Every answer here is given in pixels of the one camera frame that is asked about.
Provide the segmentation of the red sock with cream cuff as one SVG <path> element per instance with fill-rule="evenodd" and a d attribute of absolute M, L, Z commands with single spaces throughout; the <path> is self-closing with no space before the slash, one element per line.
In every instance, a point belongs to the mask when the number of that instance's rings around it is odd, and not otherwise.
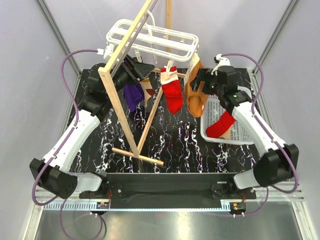
<path fill-rule="evenodd" d="M 171 67 L 169 71 L 165 67 L 160 69 L 160 84 L 167 108 L 175 115 L 183 106 L 181 84 L 176 66 Z"/>

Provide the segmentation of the beige striped sock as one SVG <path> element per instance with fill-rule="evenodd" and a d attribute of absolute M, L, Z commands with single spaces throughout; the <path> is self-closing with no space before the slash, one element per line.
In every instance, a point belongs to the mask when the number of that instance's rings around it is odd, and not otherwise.
<path fill-rule="evenodd" d="M 145 78 L 139 83 L 144 93 L 144 106 L 145 108 L 147 108 L 150 102 L 150 99 L 153 97 L 156 91 L 153 89 L 149 78 Z"/>

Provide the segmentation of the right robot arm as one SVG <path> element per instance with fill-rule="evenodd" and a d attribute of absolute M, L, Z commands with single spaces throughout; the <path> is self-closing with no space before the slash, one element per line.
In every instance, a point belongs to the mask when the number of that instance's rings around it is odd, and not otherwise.
<path fill-rule="evenodd" d="M 229 180 L 228 195 L 239 198 L 245 189 L 252 187 L 274 187 L 276 184 L 297 179 L 299 149 L 278 137 L 255 108 L 251 95 L 238 86 L 240 75 L 230 65 L 216 70 L 200 68 L 191 82 L 192 90 L 215 95 L 219 104 L 247 132 L 254 143 L 259 161 L 252 169 L 238 173 Z"/>

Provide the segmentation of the white plastic clip hanger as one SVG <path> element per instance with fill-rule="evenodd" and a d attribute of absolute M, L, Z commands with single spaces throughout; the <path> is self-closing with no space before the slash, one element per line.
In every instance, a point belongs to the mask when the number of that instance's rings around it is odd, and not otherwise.
<path fill-rule="evenodd" d="M 106 34 L 107 45 L 114 44 L 115 50 L 132 23 L 125 18 L 118 20 Z M 198 47 L 199 38 L 193 33 L 145 23 L 130 50 L 134 51 L 139 62 L 142 61 L 141 53 L 152 55 L 155 64 L 158 64 L 158 58 L 167 59 L 165 67 L 169 71 L 175 63 L 190 61 Z"/>

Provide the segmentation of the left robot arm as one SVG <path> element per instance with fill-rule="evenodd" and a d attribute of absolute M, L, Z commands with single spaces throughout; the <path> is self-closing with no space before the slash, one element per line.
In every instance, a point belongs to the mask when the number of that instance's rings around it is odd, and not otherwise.
<path fill-rule="evenodd" d="M 98 63 L 84 71 L 86 92 L 76 105 L 78 111 L 72 122 L 42 159 L 34 158 L 30 162 L 29 168 L 34 177 L 33 197 L 36 195 L 36 187 L 62 199 L 69 198 L 74 192 L 91 192 L 97 198 L 103 198 L 108 193 L 102 175 L 70 171 L 80 148 L 113 106 L 98 72 L 103 66 L 103 63 Z"/>

